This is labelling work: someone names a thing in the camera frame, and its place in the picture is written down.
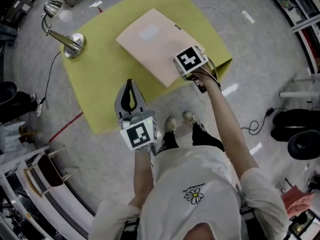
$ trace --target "silver lamp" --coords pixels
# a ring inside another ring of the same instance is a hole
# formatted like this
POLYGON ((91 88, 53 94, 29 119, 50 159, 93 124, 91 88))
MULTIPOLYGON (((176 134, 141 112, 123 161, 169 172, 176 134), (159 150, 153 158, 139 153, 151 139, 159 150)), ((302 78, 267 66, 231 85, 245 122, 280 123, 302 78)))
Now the silver lamp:
POLYGON ((85 49, 86 38, 80 34, 75 33, 70 37, 66 37, 62 34, 59 34, 51 30, 54 25, 47 23, 47 16, 53 18, 58 15, 62 10, 62 2, 58 1, 48 1, 44 7, 44 14, 42 15, 42 29, 45 32, 45 35, 50 35, 57 39, 59 42, 64 44, 63 53, 67 58, 76 58, 78 57, 85 49))

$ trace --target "white shoe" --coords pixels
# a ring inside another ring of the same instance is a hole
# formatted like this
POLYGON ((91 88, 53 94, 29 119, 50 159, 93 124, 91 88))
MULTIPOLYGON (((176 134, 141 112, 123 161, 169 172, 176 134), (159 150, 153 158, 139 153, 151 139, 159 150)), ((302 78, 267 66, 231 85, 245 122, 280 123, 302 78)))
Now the white shoe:
POLYGON ((38 103, 38 107, 36 108, 36 111, 35 111, 37 118, 40 117, 40 115, 41 115, 41 109, 42 109, 42 106, 43 106, 43 104, 40 104, 41 99, 39 99, 38 102, 39 102, 39 103, 38 103))
POLYGON ((192 113, 191 111, 183 112, 183 118, 184 118, 185 122, 188 125, 190 125, 191 127, 193 127, 195 124, 201 125, 197 116, 194 113, 192 113))
POLYGON ((34 102, 35 100, 37 100, 37 95, 31 94, 30 98, 31 98, 31 102, 34 102))
POLYGON ((175 133, 177 129, 177 118, 174 116, 168 117, 168 119, 165 121, 165 132, 175 133))

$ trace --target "white t-shirt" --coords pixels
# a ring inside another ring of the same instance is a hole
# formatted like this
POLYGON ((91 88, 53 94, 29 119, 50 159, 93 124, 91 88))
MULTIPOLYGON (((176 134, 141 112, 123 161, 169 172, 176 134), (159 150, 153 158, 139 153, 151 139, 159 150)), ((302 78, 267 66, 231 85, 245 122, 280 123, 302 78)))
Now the white t-shirt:
MULTIPOLYGON (((125 222, 137 217, 138 240, 182 240, 199 223, 210 226, 215 240, 240 240, 241 200, 230 171, 230 161, 214 146, 163 151, 155 157, 155 186, 142 210, 103 201, 89 240, 119 240, 125 222)), ((289 218, 274 186, 258 168, 245 172, 240 185, 267 239, 282 240, 289 218)))

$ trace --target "red line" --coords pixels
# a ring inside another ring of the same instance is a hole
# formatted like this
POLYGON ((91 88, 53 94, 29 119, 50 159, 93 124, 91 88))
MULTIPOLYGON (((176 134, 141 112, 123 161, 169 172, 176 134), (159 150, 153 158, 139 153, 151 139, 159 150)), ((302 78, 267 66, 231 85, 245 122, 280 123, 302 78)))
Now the red line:
POLYGON ((64 127, 61 128, 60 131, 58 131, 51 139, 49 139, 49 143, 52 142, 60 133, 62 133, 69 125, 71 125, 74 121, 76 121, 79 117, 83 115, 83 112, 78 114, 74 119, 72 119, 70 122, 68 122, 64 127))

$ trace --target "yellow-green mat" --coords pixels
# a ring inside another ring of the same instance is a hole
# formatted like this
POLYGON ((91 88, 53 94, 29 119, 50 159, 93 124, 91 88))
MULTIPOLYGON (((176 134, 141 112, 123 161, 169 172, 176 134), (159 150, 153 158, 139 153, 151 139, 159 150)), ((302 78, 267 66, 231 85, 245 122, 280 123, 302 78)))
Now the yellow-green mat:
POLYGON ((124 0, 99 14, 77 32, 86 37, 83 54, 63 57, 79 105, 94 134, 118 127, 114 102, 119 88, 133 79, 146 102, 187 84, 177 79, 165 88, 117 42, 117 36, 140 16, 155 8, 189 33, 213 60, 220 79, 231 54, 202 12, 190 0, 124 0))

